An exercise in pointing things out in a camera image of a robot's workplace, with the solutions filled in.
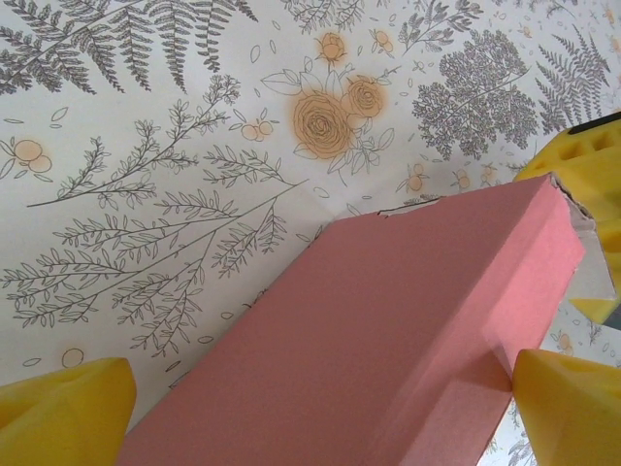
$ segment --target pink box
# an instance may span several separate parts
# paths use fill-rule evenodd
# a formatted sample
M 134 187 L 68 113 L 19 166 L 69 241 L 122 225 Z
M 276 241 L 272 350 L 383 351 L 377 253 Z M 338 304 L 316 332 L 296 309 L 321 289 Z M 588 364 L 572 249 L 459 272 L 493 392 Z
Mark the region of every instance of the pink box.
M 120 465 L 475 465 L 583 254 L 549 178 L 333 223 Z

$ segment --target white paper background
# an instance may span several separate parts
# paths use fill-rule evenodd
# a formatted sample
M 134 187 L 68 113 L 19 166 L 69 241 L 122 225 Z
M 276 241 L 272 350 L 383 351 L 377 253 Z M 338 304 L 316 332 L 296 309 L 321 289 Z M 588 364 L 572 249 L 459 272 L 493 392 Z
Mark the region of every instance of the white paper background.
M 143 175 L 148 174 L 148 181 L 143 180 L 147 184 L 153 183 L 154 196 L 143 199 L 143 205 L 135 204 L 131 208 L 127 204 L 127 198 L 121 197 L 118 192 L 109 192 L 110 199 L 116 203 L 115 209 L 114 204 L 100 199 L 98 193 L 106 191 L 106 186 L 115 186 L 106 183 L 111 180 L 115 170 L 122 168 L 122 161 L 131 156 L 132 150 L 135 151 L 135 147 L 140 146 L 141 136 L 137 133 L 135 122 L 152 121 L 154 126 L 161 127 L 155 135 L 160 149 L 149 152 L 147 158 L 158 154 L 163 156 L 162 149 L 171 143 L 165 131 L 172 127 L 169 111 L 176 102 L 188 102 L 185 111 L 193 115 L 196 115 L 197 106 L 201 105 L 203 109 L 208 107 L 202 97 L 209 90 L 214 73 L 203 63 L 205 57 L 198 54 L 202 49 L 196 46 L 197 42 L 203 41 L 199 37 L 202 32 L 199 26 L 205 24 L 201 18 L 206 17 L 207 13 L 203 10 L 208 6 L 163 0 L 63 0 L 51 4 L 51 13 L 62 13 L 54 26 L 52 15 L 45 15 L 45 3 L 36 4 L 36 9 L 27 2 L 20 3 L 17 0 L 6 0 L 4 3 L 0 7 L 0 23 L 3 26 L 0 37 L 5 42 L 2 48 L 6 49 L 0 53 L 0 141 L 4 143 L 3 150 L 0 151 L 0 167 L 3 167 L 0 171 L 0 215 L 3 218 L 0 239 L 2 267 L 7 269 L 1 274 L 1 278 L 2 284 L 6 285 L 4 292 L 7 299 L 0 312 L 0 383 L 36 376 L 60 369 L 63 365 L 72 366 L 82 360 L 124 356 L 130 359 L 139 386 L 139 399 L 133 422 L 139 420 L 169 391 L 171 385 L 193 367 L 217 338 L 242 315 L 257 294 L 306 247 L 321 225 L 336 217 L 393 208 L 436 195 L 455 194 L 463 190 L 508 182 L 519 170 L 520 164 L 542 148 L 557 130 L 589 119 L 589 116 L 609 114 L 621 107 L 621 96 L 618 92 L 621 86 L 621 9 L 612 1 L 580 2 L 579 5 L 575 5 L 572 0 L 482 2 L 479 8 L 474 8 L 477 11 L 480 9 L 481 13 L 474 14 L 470 26 L 460 22 L 464 20 L 464 16 L 458 15 L 459 10 L 473 8 L 463 2 L 248 2 L 257 21 L 244 15 L 239 2 L 224 2 L 228 5 L 225 10 L 230 13 L 226 17 L 229 22 L 218 24 L 222 29 L 216 31 L 220 33 L 217 37 L 211 30 L 210 39 L 217 39 L 219 42 L 219 74 L 230 75 L 239 81 L 240 96 L 233 105 L 219 102 L 215 106 L 219 111 L 225 112 L 228 119 L 213 133 L 208 131 L 202 136 L 191 131 L 186 139 L 173 144 L 173 153 L 177 154 L 175 156 L 181 154 L 179 156 L 186 156 L 188 160 L 194 160 L 193 157 L 196 156 L 196 165 L 185 168 L 178 174 L 171 167 L 158 166 L 153 169 L 151 165 L 146 165 L 143 172 L 132 172 L 122 178 L 122 183 L 115 188 L 116 191 L 151 189 L 149 186 L 136 184 L 143 179 Z M 308 19 L 310 13 L 316 12 L 317 17 L 321 17 L 320 10 L 313 10 L 319 4 L 329 7 L 325 22 L 309 23 L 308 29 L 302 29 L 304 19 Z M 442 5 L 447 7 L 446 17 L 441 15 Z M 171 6 L 177 15 L 173 18 L 166 10 Z M 310 8 L 310 13 L 296 21 L 293 12 L 305 8 Z M 339 28 L 337 22 L 343 19 L 344 12 L 353 11 L 348 10 L 349 8 L 359 15 L 353 16 L 350 24 Z M 180 12 L 187 12 L 189 17 L 180 16 Z M 151 91 L 138 85 L 129 70 L 131 63 L 124 62 L 129 59 L 128 55 L 121 54 L 124 50 L 127 51 L 127 39 L 122 37 L 117 28 L 119 21 L 123 22 L 127 17 L 119 17 L 117 22 L 113 21 L 121 14 L 133 15 L 132 33 L 142 34 L 146 38 L 140 42 L 133 36 L 132 47 L 143 44 L 149 48 L 145 51 L 146 57 L 143 61 Z M 428 18 L 429 22 L 423 19 L 420 25 L 422 35 L 411 39 L 414 44 L 407 50 L 406 44 L 400 42 L 399 33 L 402 25 L 408 21 L 408 32 L 411 32 L 411 25 L 416 23 L 415 18 L 411 17 L 416 14 Z M 145 21 L 143 26 L 147 32 L 141 32 L 137 27 L 141 19 Z M 69 20 L 74 21 L 74 26 L 64 32 L 63 27 Z M 462 24 L 463 27 L 451 24 Z M 157 31 L 157 27 L 165 29 L 168 26 L 173 29 Z M 458 30 L 468 27 L 471 31 L 477 31 L 482 43 L 476 42 L 471 31 Z M 18 31 L 23 31 L 23 34 L 16 35 Z M 485 31 L 491 34 L 488 39 L 484 39 Z M 88 32 L 94 39 L 85 35 Z M 24 39 L 24 35 L 33 33 L 31 39 Z M 337 34 L 339 39 L 330 39 L 332 36 L 326 39 L 327 33 Z M 175 84 L 171 76 L 170 68 L 173 65 L 167 64 L 168 58 L 164 50 L 170 45 L 166 46 L 164 42 L 172 39 L 169 36 L 163 37 L 166 34 L 173 34 L 171 37 L 177 41 L 178 56 L 173 61 L 179 67 L 183 60 L 184 69 L 180 76 L 185 91 Z M 450 34 L 445 43 L 441 42 L 442 34 Z M 40 50 L 33 49 L 38 37 L 42 39 Z M 81 41 L 84 44 L 83 50 L 80 49 Z M 485 53 L 490 54 L 489 59 L 492 61 L 489 66 L 467 71 L 466 65 L 460 65 L 459 60 L 454 59 L 457 56 L 455 53 L 472 48 L 467 43 L 474 43 L 476 59 L 481 59 Z M 102 59 L 106 46 L 110 48 L 112 55 L 110 61 Z M 503 53 L 494 55 L 494 50 L 498 51 L 494 47 L 504 47 Z M 570 53 L 571 47 L 574 47 L 573 54 Z M 63 75 L 62 65 L 54 55 L 56 50 L 75 51 L 72 57 L 82 63 L 75 66 L 84 67 L 84 79 L 96 94 L 83 92 L 66 81 L 67 75 Z M 137 54 L 133 58 L 141 59 Z M 564 65 L 569 67 L 568 75 L 563 75 L 562 69 L 554 72 L 553 62 L 557 58 L 560 62 L 570 60 Z M 510 68 L 509 62 L 517 68 Z M 525 70 L 524 73 L 511 74 L 520 67 Z M 118 81 L 124 92 L 114 90 L 103 76 L 102 68 L 109 78 Z M 283 70 L 290 70 L 288 73 L 290 76 L 293 74 L 293 83 L 287 83 L 288 78 Z M 388 73 L 384 80 L 375 83 L 390 70 L 394 72 Z M 294 153 L 312 153 L 307 150 L 305 152 L 304 148 L 300 150 L 299 145 L 302 142 L 313 142 L 325 136 L 327 139 L 323 141 L 327 141 L 326 144 L 330 146 L 336 141 L 330 138 L 338 139 L 339 134 L 338 131 L 331 132 L 334 131 L 333 127 L 322 129 L 312 126 L 314 123 L 308 119 L 301 119 L 300 121 L 306 123 L 298 123 L 298 130 L 304 133 L 307 140 L 303 141 L 296 135 L 293 123 L 296 103 L 314 94 L 306 85 L 295 82 L 308 82 L 315 87 L 319 83 L 319 88 L 314 91 L 321 95 L 328 91 L 326 80 L 330 71 L 343 74 L 340 82 L 344 92 L 348 92 L 348 86 L 351 85 L 348 79 L 353 83 L 361 80 L 372 82 L 367 89 L 371 90 L 371 94 L 358 96 L 362 99 L 359 104 L 370 104 L 366 111 L 362 111 L 363 114 L 366 112 L 369 119 L 355 120 L 348 117 L 345 131 L 353 131 L 368 122 L 362 131 L 356 129 L 357 133 L 351 133 L 348 146 L 351 150 L 348 153 L 343 151 L 325 160 L 309 160 Z M 538 86 L 538 80 L 542 86 L 550 86 L 546 73 L 548 77 L 552 76 L 550 73 L 566 76 L 564 81 L 557 83 L 559 88 L 553 100 L 557 108 L 571 108 L 571 120 L 567 116 L 546 116 L 546 105 L 550 105 L 551 101 L 549 95 L 545 97 Z M 449 82 L 450 74 L 455 75 L 456 83 Z M 30 77 L 31 87 L 12 88 L 19 76 L 25 76 L 26 79 Z M 418 112 L 414 115 L 412 111 L 416 102 L 420 106 L 425 92 L 421 86 L 433 83 L 450 92 L 452 100 L 444 107 L 440 105 L 439 109 L 438 104 L 434 103 L 439 95 L 436 93 L 432 101 L 428 102 L 428 109 L 431 110 L 426 114 Z M 299 86 L 296 96 L 283 95 L 276 91 L 282 90 L 283 86 L 290 88 L 296 85 Z M 491 133 L 483 134 L 482 143 L 487 144 L 488 148 L 477 151 L 480 158 L 473 154 L 464 154 L 464 150 L 473 145 L 473 138 L 484 132 L 477 129 L 480 115 L 476 111 L 482 111 L 486 115 L 493 114 L 495 108 L 501 108 L 503 96 L 507 95 L 513 98 L 528 97 L 532 101 L 526 104 L 522 102 L 519 109 L 515 106 L 519 102 L 511 101 L 512 107 L 503 108 L 503 112 L 495 116 L 492 122 L 485 123 L 483 129 L 490 129 Z M 332 97 L 334 98 L 330 102 L 337 107 L 344 106 L 343 102 L 353 98 L 340 94 Z M 433 109 L 446 113 L 438 116 L 433 114 Z M 252 141 L 248 136 L 256 136 L 257 133 L 254 128 L 245 126 L 258 125 L 258 118 L 268 121 L 272 131 L 266 130 L 270 134 L 261 141 L 250 137 L 249 139 L 254 139 Z M 439 123 L 439 118 L 443 119 L 443 123 Z M 532 121 L 533 127 L 524 133 L 523 122 L 527 119 Z M 429 147 L 426 144 L 425 125 L 431 127 L 429 137 L 442 137 L 442 134 L 446 134 L 449 138 L 449 151 L 444 156 L 440 152 L 440 140 L 432 141 Z M 550 125 L 552 130 L 545 131 L 544 128 Z M 507 134 L 515 134 L 516 137 L 507 138 Z M 518 145 L 516 142 L 520 141 L 520 134 L 524 140 Z M 89 189 L 93 192 L 75 198 L 72 198 L 73 194 L 68 195 L 65 192 L 60 194 L 65 198 L 58 201 L 61 184 L 69 177 L 78 177 L 80 170 L 86 167 L 83 156 L 87 150 L 93 150 L 91 138 L 101 138 L 105 152 L 110 154 L 104 159 L 107 167 L 93 174 L 93 185 L 78 187 L 74 194 Z M 31 151 L 25 149 L 27 145 L 19 145 L 23 141 L 35 143 L 28 143 Z M 367 141 L 367 149 L 373 150 L 364 151 L 360 146 L 362 141 Z M 30 164 L 26 160 L 23 161 L 24 165 L 20 165 L 21 159 L 38 155 L 32 153 L 33 148 L 37 151 L 37 145 L 41 147 L 42 155 Z M 375 151 L 382 145 L 385 146 L 382 150 Z M 204 170 L 210 170 L 216 177 L 221 178 L 227 176 L 227 167 L 223 168 L 221 161 L 211 165 L 204 157 L 209 156 L 209 152 L 217 154 L 215 147 L 220 148 L 225 156 L 231 157 L 227 146 L 237 157 L 236 160 L 244 163 L 248 162 L 248 157 L 240 159 L 243 151 L 249 152 L 251 156 L 251 152 L 255 150 L 260 157 L 267 153 L 269 167 L 262 165 L 263 158 L 254 160 L 252 163 L 256 165 L 246 164 L 242 169 L 242 172 L 249 170 L 249 178 L 238 176 L 235 185 L 230 187 L 226 187 L 230 179 L 227 179 L 225 185 L 211 184 L 206 181 Z M 42 156 L 49 158 L 50 167 Z M 327 157 L 325 151 L 319 156 Z M 369 161 L 368 172 L 367 166 L 360 165 L 365 160 Z M 256 181 L 252 171 L 260 175 Z M 200 222 L 196 221 L 200 219 L 199 216 L 188 219 L 193 211 L 185 212 L 185 208 L 181 208 L 179 214 L 175 214 L 173 209 L 164 215 L 165 206 L 162 206 L 162 202 L 174 202 L 167 192 L 177 196 L 180 204 L 196 206 L 203 202 L 198 194 L 199 189 L 205 195 L 206 201 L 205 206 L 195 207 L 200 215 L 207 211 L 212 212 L 209 200 L 214 200 L 216 195 L 219 207 L 233 201 L 227 208 L 229 214 L 233 209 L 239 210 L 227 218 L 205 219 Z M 183 200 L 180 192 L 197 197 Z M 28 207 L 47 201 L 57 202 Z M 274 208 L 276 216 L 285 221 L 277 220 L 285 232 L 273 226 L 271 208 Z M 109 227 L 106 216 L 115 217 L 121 227 L 115 231 L 106 230 Z M 127 225 L 123 226 L 125 216 Z M 180 229 L 180 235 L 172 246 L 175 235 L 171 231 L 176 227 L 165 227 L 161 230 L 164 226 L 162 218 L 169 224 L 178 225 Z M 247 225 L 248 229 L 240 227 L 239 222 Z M 63 238 L 54 233 L 67 233 L 67 228 L 82 228 L 81 233 L 84 233 L 84 228 L 93 231 L 85 231 L 86 235 L 80 236 L 81 241 L 77 246 L 63 245 Z M 279 236 L 283 239 L 276 239 L 278 245 L 273 245 L 274 251 L 267 253 L 262 252 L 260 244 L 254 250 L 253 242 L 246 245 L 242 241 L 242 246 L 248 246 L 252 250 L 252 256 L 246 251 L 242 258 L 247 265 L 242 266 L 239 273 L 233 271 L 230 278 L 226 274 L 219 278 L 218 271 L 221 267 L 216 264 L 212 268 L 212 265 L 217 262 L 214 256 L 223 251 L 218 246 L 227 248 L 227 245 L 231 245 L 226 243 L 232 238 L 229 228 L 238 230 L 238 233 L 233 232 L 238 238 L 244 234 L 254 235 L 258 243 L 265 241 L 259 240 L 259 237 L 276 231 L 279 231 Z M 257 229 L 260 230 L 258 233 L 252 233 Z M 216 233 L 209 243 L 210 232 L 213 230 Z M 122 242 L 115 244 L 114 235 L 120 236 L 126 245 Z M 187 249 L 179 249 L 180 245 L 190 244 L 201 237 L 204 238 Z M 118 257 L 122 249 L 133 248 L 136 252 L 136 246 L 141 239 L 146 242 L 153 241 L 149 246 L 151 255 L 153 245 L 158 245 L 156 259 L 147 256 L 145 249 L 142 249 L 140 263 L 136 257 L 131 259 L 127 253 L 124 257 Z M 103 247 L 95 250 L 94 244 L 99 241 L 103 241 Z M 52 248 L 58 252 L 58 260 L 52 255 Z M 75 260 L 70 260 L 64 250 L 72 253 Z M 111 263 L 125 258 L 122 266 L 117 262 L 121 273 L 117 277 L 110 274 L 107 280 L 104 276 L 105 266 L 98 266 L 96 263 L 97 258 L 106 260 L 104 250 Z M 80 251 L 89 254 L 89 258 L 80 256 Z M 49 261 L 55 265 L 46 268 L 46 264 L 50 262 L 42 259 L 42 254 L 49 257 Z M 43 265 L 37 262 L 38 259 L 43 260 Z M 62 260 L 65 259 L 71 264 L 63 264 Z M 162 261 L 157 265 L 150 266 L 160 259 Z M 159 278 L 162 280 L 169 280 L 186 268 L 187 264 L 197 264 L 197 261 L 201 262 L 205 272 L 203 283 L 197 281 L 178 290 L 177 286 L 187 279 L 187 276 L 181 275 L 175 286 L 169 284 L 169 292 L 172 294 L 168 297 L 179 300 L 180 293 L 185 292 L 186 298 L 189 297 L 187 293 L 196 293 L 191 297 L 201 308 L 201 312 L 188 313 L 185 309 L 172 308 L 171 303 L 175 301 L 166 302 L 164 299 L 167 296 L 156 294 L 155 299 L 158 301 L 155 305 L 162 306 L 159 310 L 153 314 L 145 311 L 143 319 L 137 319 L 134 324 L 129 320 L 119 324 L 118 318 L 124 312 L 120 306 L 112 309 L 113 293 L 122 292 L 121 288 L 124 286 L 139 286 L 136 280 L 147 280 L 151 273 L 160 274 Z M 55 275 L 54 280 L 57 282 L 47 280 L 44 284 L 46 277 L 42 275 L 42 270 L 48 275 Z M 101 276 L 97 282 L 89 283 L 81 289 L 81 286 L 97 274 Z M 74 290 L 65 287 L 65 283 Z M 43 290 L 46 287 L 49 288 L 49 295 Z M 12 299 L 11 294 L 20 293 L 32 294 L 33 298 L 32 302 L 27 299 L 17 309 L 16 299 Z M 72 297 L 70 293 L 78 293 L 79 296 Z M 50 309 L 42 308 L 43 305 L 52 304 L 62 308 L 67 303 L 83 301 L 91 295 L 96 295 L 93 302 L 98 312 L 86 312 L 84 316 L 88 322 L 61 322 L 62 309 L 55 308 L 51 312 L 55 315 L 54 326 L 50 327 L 49 317 L 46 325 L 42 325 L 41 314 Z M 72 318 L 71 312 L 69 310 L 69 318 Z M 25 320 L 16 318 L 20 316 L 36 318 L 28 321 L 22 328 Z M 189 343 L 175 326 L 179 322 L 174 320 L 175 316 L 181 316 L 181 322 L 184 323 L 181 329 Z M 136 338 L 148 334 L 153 324 L 156 326 L 155 334 L 160 348 L 167 341 L 165 333 L 162 332 L 166 332 L 169 327 L 170 331 L 177 329 L 172 339 L 177 350 L 169 343 L 165 345 L 164 356 L 159 353 L 152 338 L 147 340 L 146 349 L 130 348 L 142 342 Z M 543 346 L 567 352 L 568 342 L 571 342 L 573 354 L 576 356 L 619 365 L 616 351 L 621 350 L 621 338 L 618 333 L 603 328 L 592 337 L 594 329 L 576 310 L 569 305 L 564 306 Z M 495 442 L 480 464 L 535 464 L 521 432 L 519 417 L 507 414 L 499 427 Z

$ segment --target torn cardboard edge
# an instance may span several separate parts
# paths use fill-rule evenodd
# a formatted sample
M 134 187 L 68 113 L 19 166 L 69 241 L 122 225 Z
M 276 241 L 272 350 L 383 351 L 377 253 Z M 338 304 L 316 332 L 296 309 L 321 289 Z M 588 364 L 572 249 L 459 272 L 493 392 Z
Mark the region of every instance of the torn cardboard edge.
M 570 286 L 568 287 L 567 299 L 617 299 L 617 292 L 612 281 L 610 269 L 605 261 L 604 250 L 598 236 L 597 223 L 591 213 L 579 202 L 577 202 L 571 192 L 563 186 L 560 179 L 554 174 L 546 175 L 550 183 L 559 189 L 570 209 L 570 219 L 573 231 L 580 239 L 584 247 L 584 258 L 580 262 L 575 274 L 573 275 Z M 420 204 L 414 204 L 396 209 L 379 211 L 379 216 L 396 216 L 407 214 L 418 209 L 433 206 L 441 201 L 443 197 Z

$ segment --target orange berry illustration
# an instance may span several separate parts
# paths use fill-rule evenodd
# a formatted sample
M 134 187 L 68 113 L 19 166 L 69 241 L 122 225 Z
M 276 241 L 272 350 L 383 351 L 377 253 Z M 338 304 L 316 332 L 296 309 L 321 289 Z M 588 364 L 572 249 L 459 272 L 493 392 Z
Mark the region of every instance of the orange berry illustration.
M 381 46 L 383 46 L 384 44 L 387 44 L 390 41 L 386 33 L 383 31 L 377 31 L 376 40 L 377 40 L 377 43 L 380 44 Z
M 470 179 L 468 177 L 462 177 L 459 179 L 459 187 L 467 189 L 470 187 Z
M 51 168 L 51 160 L 45 155 L 41 155 L 28 163 L 28 168 L 35 173 L 45 173 Z
M 24 140 L 16 144 L 14 153 L 19 160 L 29 162 L 39 157 L 43 153 L 43 148 L 34 141 Z
M 419 191 L 423 187 L 423 181 L 419 176 L 413 176 L 408 180 L 408 187 L 412 191 Z
M 249 141 L 254 141 L 258 136 L 256 127 L 252 126 L 251 124 L 245 124 L 242 128 L 242 136 L 244 136 Z
M 259 124 L 259 131 L 264 136 L 269 136 L 274 131 L 274 127 L 269 121 L 263 121 L 261 124 Z

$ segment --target leafy branch drawing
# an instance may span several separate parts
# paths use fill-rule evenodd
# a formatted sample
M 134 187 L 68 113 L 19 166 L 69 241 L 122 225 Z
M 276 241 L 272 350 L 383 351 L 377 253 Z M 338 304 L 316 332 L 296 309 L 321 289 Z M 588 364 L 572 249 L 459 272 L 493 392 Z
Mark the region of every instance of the leafy branch drawing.
M 506 3 L 508 0 L 494 0 L 496 5 L 502 5 Z M 525 3 L 528 4 L 528 8 L 531 12 L 534 12 L 537 9 L 537 5 L 546 5 L 546 15 L 547 17 L 551 17 L 553 14 L 565 11 L 569 13 L 572 17 L 575 17 L 573 13 L 568 10 L 563 4 L 567 5 L 568 3 L 572 3 L 572 5 L 576 6 L 578 4 L 578 0 L 528 0 L 525 2 L 524 0 L 514 0 L 513 4 L 517 8 L 521 8 Z
M 273 166 L 265 157 L 263 162 Z M 214 170 L 229 170 L 227 160 L 214 165 Z M 229 278 L 251 257 L 268 254 L 285 240 L 286 222 L 276 213 L 277 202 L 300 183 L 286 182 L 277 169 L 269 174 L 281 188 L 247 208 L 235 199 L 223 201 L 217 191 L 208 196 L 198 189 L 167 192 L 154 204 L 162 209 L 161 217 L 151 223 L 109 214 L 105 220 L 74 219 L 65 231 L 54 233 L 62 250 L 41 254 L 34 265 L 4 270 L 0 283 L 10 290 L 15 318 L 23 327 L 89 322 L 89 313 L 111 296 L 112 308 L 122 310 L 118 324 L 141 329 L 132 349 L 152 348 L 153 356 L 179 352 L 202 310 L 197 298 L 206 290 L 206 262 L 220 278 Z M 241 180 L 254 183 L 254 178 Z M 175 259 L 188 249 L 200 253 L 192 252 L 191 260 L 179 264 Z
M 593 113 L 602 116 L 601 100 L 603 86 L 609 86 L 606 72 L 610 72 L 607 62 L 598 52 L 593 37 L 589 44 L 578 29 L 573 27 L 578 44 L 554 35 L 569 56 L 549 51 L 539 46 L 550 68 L 539 62 L 537 66 L 547 80 L 536 79 L 537 86 L 545 100 L 539 100 L 543 111 L 540 113 L 544 134 L 558 132 L 581 121 L 593 119 Z
M 281 0 L 284 9 L 300 22 L 302 33 L 311 33 L 332 25 L 340 31 L 349 29 L 362 19 L 364 0 Z
M 479 159 L 497 132 L 521 149 L 537 134 L 535 102 L 515 85 L 528 72 L 515 45 L 501 31 L 471 36 L 464 51 L 442 57 L 445 84 L 421 85 L 413 103 L 422 138 L 445 160 L 456 141 L 464 155 Z
M 425 44 L 426 51 L 441 51 L 442 46 L 453 43 L 455 31 L 470 31 L 472 20 L 483 13 L 477 3 L 469 0 L 457 0 L 452 13 L 448 6 L 435 0 L 423 0 L 418 7 L 422 11 L 409 17 L 399 33 L 399 42 L 406 46 L 404 54 L 416 44 Z
M 112 6 L 111 0 L 62 0 L 57 10 L 41 8 L 35 0 L 4 3 L 32 33 L 0 26 L 0 38 L 11 46 L 0 52 L 0 95 L 30 89 L 33 82 L 51 92 L 69 82 L 94 94 L 84 55 L 116 90 L 124 91 L 116 75 L 120 59 L 139 86 L 150 90 L 148 66 L 157 49 L 156 34 L 175 84 L 185 91 L 190 36 L 204 64 L 217 72 L 218 37 L 231 16 L 257 20 L 245 0 L 118 0 Z
M 96 182 L 95 176 L 109 169 L 106 159 L 110 154 L 106 152 L 101 138 L 92 138 L 93 149 L 84 153 L 86 166 L 81 168 L 76 176 L 70 176 L 61 183 L 56 199 L 28 207 L 44 206 L 94 195 L 99 199 L 102 209 L 110 206 L 118 210 L 116 197 L 124 199 L 125 203 L 133 209 L 137 204 L 142 204 L 144 200 L 155 195 L 155 185 L 149 182 L 152 170 L 162 167 L 178 174 L 181 170 L 198 163 L 196 156 L 190 156 L 184 150 L 178 150 L 178 144 L 194 131 L 201 135 L 205 135 L 207 131 L 214 132 L 215 128 L 227 118 L 216 106 L 221 103 L 232 105 L 239 95 L 237 80 L 228 75 L 212 76 L 209 91 L 203 96 L 203 100 L 208 104 L 206 109 L 199 106 L 196 114 L 192 115 L 187 111 L 189 102 L 179 100 L 169 110 L 173 126 L 166 131 L 168 140 L 165 143 L 159 143 L 156 140 L 157 132 L 161 129 L 159 126 L 155 126 L 152 121 L 148 120 L 136 121 L 136 132 L 141 142 L 131 150 L 125 160 L 120 161 L 120 168 L 112 171 L 106 181 Z M 139 176 L 138 181 L 130 182 L 132 177 L 138 178 Z

